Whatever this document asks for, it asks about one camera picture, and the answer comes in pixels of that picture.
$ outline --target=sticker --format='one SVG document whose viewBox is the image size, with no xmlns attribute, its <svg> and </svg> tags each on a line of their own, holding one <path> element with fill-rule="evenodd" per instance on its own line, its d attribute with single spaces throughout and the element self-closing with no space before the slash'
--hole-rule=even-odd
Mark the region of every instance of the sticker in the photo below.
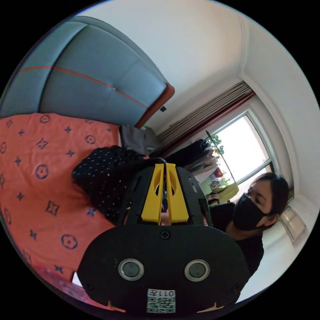
<svg viewBox="0 0 320 320">
<path fill-rule="evenodd" d="M 175 313 L 176 291 L 148 289 L 147 312 Z"/>
</svg>

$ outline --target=polka dot clothing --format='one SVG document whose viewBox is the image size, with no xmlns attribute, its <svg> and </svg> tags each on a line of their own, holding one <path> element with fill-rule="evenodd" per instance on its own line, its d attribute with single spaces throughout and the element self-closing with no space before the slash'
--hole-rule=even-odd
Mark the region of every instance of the polka dot clothing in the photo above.
<svg viewBox="0 0 320 320">
<path fill-rule="evenodd" d="M 123 197 L 135 174 L 162 159 L 144 160 L 144 156 L 119 146 L 95 149 L 72 172 L 74 182 L 113 224 L 118 223 Z"/>
</svg>

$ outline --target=woman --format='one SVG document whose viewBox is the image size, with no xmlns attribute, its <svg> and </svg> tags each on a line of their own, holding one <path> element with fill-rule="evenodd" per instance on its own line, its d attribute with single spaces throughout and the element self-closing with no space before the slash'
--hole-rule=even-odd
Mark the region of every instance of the woman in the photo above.
<svg viewBox="0 0 320 320">
<path fill-rule="evenodd" d="M 213 227 L 232 237 L 241 248 L 253 275 L 264 254 L 262 234 L 271 228 L 284 211 L 289 195 L 287 181 L 275 174 L 258 177 L 237 203 L 225 203 L 210 208 Z M 167 224 L 168 215 L 162 213 Z"/>
</svg>

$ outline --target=window frame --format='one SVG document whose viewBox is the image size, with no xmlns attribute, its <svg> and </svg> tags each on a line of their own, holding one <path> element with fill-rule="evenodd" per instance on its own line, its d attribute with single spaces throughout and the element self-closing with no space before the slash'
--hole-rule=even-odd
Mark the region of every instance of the window frame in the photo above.
<svg viewBox="0 0 320 320">
<path fill-rule="evenodd" d="M 252 119 L 250 113 L 251 113 L 250 109 L 246 109 L 245 111 L 243 111 L 239 115 L 237 115 L 235 118 L 233 118 L 231 121 L 228 121 L 223 126 L 221 126 L 217 130 L 215 130 L 213 133 L 211 133 L 211 135 L 219 134 L 219 132 L 223 131 L 224 129 L 226 129 L 227 127 L 231 126 L 232 124 L 234 124 L 235 122 L 237 122 L 238 120 L 240 120 L 241 118 L 243 118 L 245 116 L 247 116 L 247 118 L 252 123 L 253 127 L 255 128 L 255 130 L 257 131 L 258 136 L 259 136 L 260 140 L 262 141 L 262 143 L 263 143 L 263 145 L 264 145 L 264 147 L 265 147 L 265 149 L 266 149 L 266 151 L 268 153 L 269 159 L 267 161 L 265 161 L 263 164 L 261 164 L 259 167 L 257 167 L 255 170 L 253 170 L 252 172 L 250 172 L 249 174 L 247 174 L 246 176 L 241 178 L 240 180 L 235 181 L 235 183 L 237 185 L 240 185 L 243 182 L 247 181 L 248 179 L 253 177 L 255 174 L 257 174 L 259 171 L 263 170 L 267 166 L 270 166 L 271 171 L 275 172 L 275 168 L 274 168 L 273 161 L 272 161 L 273 160 L 272 159 L 272 152 L 270 152 L 265 140 L 263 139 L 263 135 L 261 134 L 259 128 L 255 124 L 255 121 Z M 212 180 L 215 179 L 214 174 L 211 174 L 210 177 L 212 178 Z"/>
</svg>

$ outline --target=blue upholstered headboard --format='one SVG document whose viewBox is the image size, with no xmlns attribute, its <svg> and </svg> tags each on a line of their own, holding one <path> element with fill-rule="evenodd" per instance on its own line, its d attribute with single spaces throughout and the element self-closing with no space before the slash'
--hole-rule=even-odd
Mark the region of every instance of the blue upholstered headboard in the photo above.
<svg viewBox="0 0 320 320">
<path fill-rule="evenodd" d="M 129 38 L 103 21 L 76 16 L 28 53 L 1 97 L 0 117 L 57 113 L 141 127 L 173 94 Z"/>
</svg>

